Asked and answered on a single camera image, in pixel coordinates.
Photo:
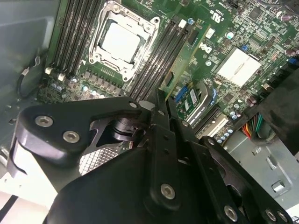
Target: wire bundle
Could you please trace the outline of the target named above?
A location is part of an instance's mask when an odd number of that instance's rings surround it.
[[[242,127],[242,132],[257,146],[272,144],[277,139],[272,129],[269,131],[268,137],[262,138],[259,134],[262,124],[263,117],[261,114],[257,114]]]

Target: blue connector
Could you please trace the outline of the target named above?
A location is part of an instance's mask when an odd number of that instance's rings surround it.
[[[177,103],[178,101],[181,100],[181,98],[183,97],[183,95],[188,91],[187,86],[183,86],[183,88],[180,90],[180,92],[178,92],[178,94],[176,95],[176,97],[174,98],[174,101]]]
[[[247,45],[247,44],[244,44],[244,45],[241,47],[241,50],[242,50],[242,51],[247,51],[247,50],[248,50],[248,45]]]

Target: green circuit board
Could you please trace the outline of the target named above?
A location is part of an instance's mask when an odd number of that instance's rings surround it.
[[[67,0],[61,1],[55,29],[49,49],[50,64],[65,16]],[[157,44],[171,18],[176,15],[193,25],[197,34],[192,41],[186,42],[174,61],[170,72],[172,80],[162,82],[160,88],[165,91],[165,98],[175,97],[183,86],[188,91],[177,102],[179,116],[186,119],[195,110],[190,99],[193,85],[204,82],[214,93],[213,103],[221,107],[226,115],[247,107],[246,99],[256,94],[275,72],[289,58],[286,49],[296,47],[299,40],[299,20],[281,21],[277,8],[260,5],[255,0],[239,1],[238,7],[228,0],[122,0],[121,3],[139,14],[151,19],[158,16],[161,20]],[[241,49],[260,63],[258,70],[240,87],[217,75],[217,70],[233,49]],[[97,84],[92,75],[104,82]],[[48,84],[39,91],[38,100],[43,103],[57,103],[100,97],[126,95],[134,80],[124,83],[121,75],[100,63],[88,62],[88,44],[82,55],[80,67],[76,73],[77,82],[59,83],[53,77],[46,77]],[[60,85],[62,91],[53,90],[53,83]],[[83,91],[88,86],[90,91]]]

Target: silver screw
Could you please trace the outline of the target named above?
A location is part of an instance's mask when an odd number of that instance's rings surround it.
[[[136,105],[136,104],[134,104],[134,103],[129,103],[129,104],[130,104],[131,107],[133,107],[133,108],[137,108],[137,105]]]
[[[212,139],[208,139],[207,141],[208,141],[212,146],[214,145],[214,142],[213,142]]]
[[[40,127],[50,127],[53,124],[53,119],[48,116],[38,116],[36,118],[36,124]]]
[[[159,112],[159,114],[161,114],[161,115],[165,115],[165,113],[163,112],[163,111],[158,111]]]
[[[284,220],[286,223],[288,222],[288,219],[285,217],[285,215],[281,211],[277,211],[279,217],[281,217],[282,220]]]
[[[186,122],[186,121],[182,121],[182,124],[185,126],[185,127],[188,127],[189,126],[189,124]]]
[[[226,216],[232,220],[233,222],[238,221],[238,216],[237,213],[235,212],[235,210],[230,207],[229,205],[224,206],[224,212],[226,214]]]
[[[266,214],[273,222],[276,222],[276,217],[272,211],[270,211],[269,209],[266,209]]]
[[[63,134],[63,138],[65,141],[69,143],[77,143],[80,140],[80,136],[78,133],[73,131],[67,131]]]
[[[166,197],[169,200],[174,199],[176,196],[176,193],[175,193],[174,189],[172,188],[172,186],[170,186],[167,183],[164,183],[161,185],[161,193],[164,197]]]

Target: black ram slot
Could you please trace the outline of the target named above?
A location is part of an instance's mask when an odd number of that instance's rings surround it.
[[[72,68],[70,69],[71,74],[75,74],[76,70],[78,69],[78,67],[80,65],[80,60],[81,60],[83,51],[85,49],[85,46],[87,44],[87,41],[90,38],[93,25],[95,24],[95,21],[98,19],[98,15],[99,15],[100,10],[102,9],[102,5],[104,3],[104,1],[102,1],[102,0],[97,0],[95,2],[96,2],[96,6],[92,7],[92,9],[93,9],[92,16],[90,17],[90,20],[87,21],[87,24],[86,24],[87,29],[85,30],[82,38],[80,38],[81,42],[79,42],[79,44],[78,44],[79,50],[75,52],[77,55],[75,57],[75,63],[72,65]]]
[[[174,44],[177,40],[177,37],[177,29],[171,30],[171,33],[169,33],[169,37],[165,39],[166,44],[163,44],[163,46],[160,47],[156,57],[154,57],[154,60],[151,62],[151,65],[142,74],[144,78],[141,83],[139,83],[139,87],[142,88],[139,88],[138,91],[135,91],[134,95],[132,95],[134,99],[137,99],[140,96],[141,92],[144,90],[145,85],[149,84],[155,74],[159,71],[161,63],[163,63],[165,59],[167,59],[166,56],[170,54],[172,47],[175,47]]]
[[[164,44],[165,39],[169,37],[170,33],[174,30],[176,26],[176,23],[174,21],[171,21],[170,24],[167,26],[166,30],[164,31],[162,37],[159,40],[159,44],[155,47],[154,51],[150,54],[149,59],[147,60],[144,68],[142,69],[141,73],[137,75],[137,80],[135,81],[135,84],[130,91],[130,97],[133,97],[137,94],[140,89],[144,87],[144,83],[147,81],[147,77],[145,77],[146,71],[149,70],[151,66],[153,66],[153,61],[158,56],[158,54],[161,51],[161,46]]]
[[[216,114],[220,111],[220,107],[218,104],[215,104],[210,111],[200,120],[200,122],[194,127],[194,133],[197,134],[200,130],[202,130],[207,124],[212,122],[212,119],[216,116]]]
[[[84,6],[82,6],[81,10],[83,10],[83,13],[79,13],[79,17],[78,17],[78,21],[76,23],[75,26],[75,31],[71,34],[71,42],[70,48],[67,49],[67,54],[66,54],[66,60],[64,60],[64,64],[63,64],[63,70],[68,70],[71,62],[73,61],[73,56],[74,56],[74,50],[75,48],[73,46],[76,46],[76,43],[78,42],[79,39],[79,34],[81,32],[81,30],[84,28],[84,23],[87,19],[87,12],[89,11],[89,7],[87,6],[87,2],[85,2],[85,5],[83,3]]]
[[[53,63],[57,63],[58,56],[59,56],[59,51],[61,49],[63,39],[65,38],[65,32],[66,32],[67,24],[70,21],[72,8],[75,8],[75,2],[69,0],[68,5],[66,7],[66,14],[64,15],[64,21],[63,21],[63,24],[62,24],[62,28],[61,28],[61,31],[60,31],[60,34],[59,34],[58,44],[56,45],[55,56],[54,56]]]
[[[61,67],[60,67],[61,59],[62,59],[62,57],[65,53],[65,50],[66,50],[67,42],[68,42],[68,39],[69,39],[70,34],[71,34],[71,28],[74,25],[74,17],[76,16],[76,12],[78,11],[78,7],[79,7],[79,0],[78,1],[76,0],[73,3],[73,7],[71,8],[70,18],[69,18],[68,24],[65,28],[65,35],[64,35],[64,38],[62,40],[61,46],[59,48],[58,59],[56,61],[56,66],[59,69],[61,69]]]
[[[82,16],[82,11],[83,11],[83,7],[84,7],[84,3],[86,2],[86,0],[81,0],[79,1],[79,5],[78,5],[78,8],[75,12],[75,16],[73,17],[73,20],[72,20],[72,25],[70,27],[70,31],[69,31],[69,34],[68,34],[68,38],[67,38],[67,41],[65,42],[65,45],[63,46],[63,54],[62,54],[62,57],[61,57],[61,61],[59,62],[58,66],[61,70],[65,70],[64,68],[64,63],[66,60],[68,60],[69,58],[69,50],[71,50],[72,48],[72,43],[74,41],[74,37],[75,35],[78,34],[78,24],[79,24],[79,18]]]
[[[148,97],[148,95],[151,93],[151,91],[155,90],[161,85],[161,82],[164,80],[166,74],[171,69],[173,63],[175,62],[178,54],[180,53],[183,45],[185,44],[186,40],[189,37],[190,30],[185,29],[183,31],[183,36],[180,38],[179,42],[175,44],[175,49],[165,65],[162,67],[161,71],[157,76],[154,77],[154,80],[150,82],[149,87],[143,91],[143,93],[140,95],[139,100],[143,100]]]

